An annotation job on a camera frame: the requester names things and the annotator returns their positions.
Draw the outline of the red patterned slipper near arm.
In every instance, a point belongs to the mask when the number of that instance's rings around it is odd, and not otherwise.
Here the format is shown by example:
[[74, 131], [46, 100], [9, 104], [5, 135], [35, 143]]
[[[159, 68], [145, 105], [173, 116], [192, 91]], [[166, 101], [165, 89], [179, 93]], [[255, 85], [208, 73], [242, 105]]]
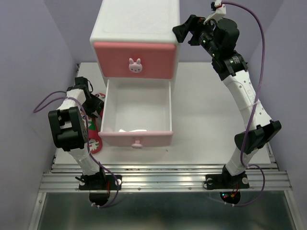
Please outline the red patterned slipper near arm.
[[100, 138], [98, 134], [98, 127], [97, 127], [97, 118], [91, 118], [87, 115], [85, 115], [83, 112], [81, 112], [81, 116], [84, 122], [84, 125], [86, 125], [85, 118], [88, 118], [88, 127], [89, 127], [89, 147], [92, 154], [96, 154], [103, 148], [103, 141]]

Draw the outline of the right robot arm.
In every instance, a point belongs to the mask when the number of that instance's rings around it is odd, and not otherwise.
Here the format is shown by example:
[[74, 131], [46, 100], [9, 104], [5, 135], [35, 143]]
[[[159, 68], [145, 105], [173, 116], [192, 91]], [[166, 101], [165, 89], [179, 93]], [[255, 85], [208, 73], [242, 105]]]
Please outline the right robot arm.
[[237, 24], [227, 18], [220, 20], [194, 14], [172, 29], [179, 43], [187, 34], [190, 46], [202, 46], [212, 58], [212, 66], [230, 91], [244, 121], [245, 131], [235, 135], [236, 149], [220, 175], [209, 177], [211, 185], [231, 187], [242, 180], [249, 161], [281, 129], [263, 108], [249, 77], [244, 58], [235, 50], [239, 37]]

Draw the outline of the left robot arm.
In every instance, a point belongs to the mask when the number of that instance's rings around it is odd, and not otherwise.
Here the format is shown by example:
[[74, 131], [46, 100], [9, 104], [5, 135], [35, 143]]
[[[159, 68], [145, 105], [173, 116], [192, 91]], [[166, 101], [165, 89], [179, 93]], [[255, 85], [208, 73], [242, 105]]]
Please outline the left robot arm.
[[48, 113], [55, 146], [68, 152], [81, 167], [83, 176], [91, 176], [90, 183], [97, 189], [106, 185], [107, 177], [91, 158], [103, 148], [98, 134], [102, 121], [105, 95], [93, 94], [93, 87], [85, 77], [76, 77], [75, 85], [66, 91], [62, 105]]

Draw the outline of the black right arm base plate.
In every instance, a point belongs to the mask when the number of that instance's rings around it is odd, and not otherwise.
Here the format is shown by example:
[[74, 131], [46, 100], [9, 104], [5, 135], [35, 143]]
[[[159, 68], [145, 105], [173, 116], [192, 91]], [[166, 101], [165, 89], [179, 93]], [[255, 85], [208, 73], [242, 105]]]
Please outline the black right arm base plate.
[[224, 177], [221, 174], [208, 174], [205, 177], [205, 181], [202, 184], [204, 189], [207, 190], [221, 190], [227, 189], [248, 189], [250, 188], [248, 178], [245, 174]]

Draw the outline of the white shoe cabinet body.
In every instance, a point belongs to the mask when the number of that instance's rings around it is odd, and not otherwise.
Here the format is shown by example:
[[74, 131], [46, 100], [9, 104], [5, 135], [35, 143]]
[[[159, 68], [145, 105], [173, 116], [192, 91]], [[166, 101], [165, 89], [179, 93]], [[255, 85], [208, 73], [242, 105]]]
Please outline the white shoe cabinet body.
[[94, 42], [174, 44], [177, 46], [174, 78], [180, 46], [172, 28], [179, 23], [178, 0], [105, 0], [95, 21], [90, 43], [95, 56]]

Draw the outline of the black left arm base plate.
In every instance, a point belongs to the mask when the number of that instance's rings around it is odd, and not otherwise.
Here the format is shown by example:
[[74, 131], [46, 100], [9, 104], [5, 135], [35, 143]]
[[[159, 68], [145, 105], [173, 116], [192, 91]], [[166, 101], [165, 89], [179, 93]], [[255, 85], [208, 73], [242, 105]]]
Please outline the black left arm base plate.
[[91, 180], [85, 176], [75, 177], [79, 182], [79, 190], [81, 191], [116, 191], [118, 189], [117, 182], [112, 175], [106, 175], [105, 178], [94, 177]]

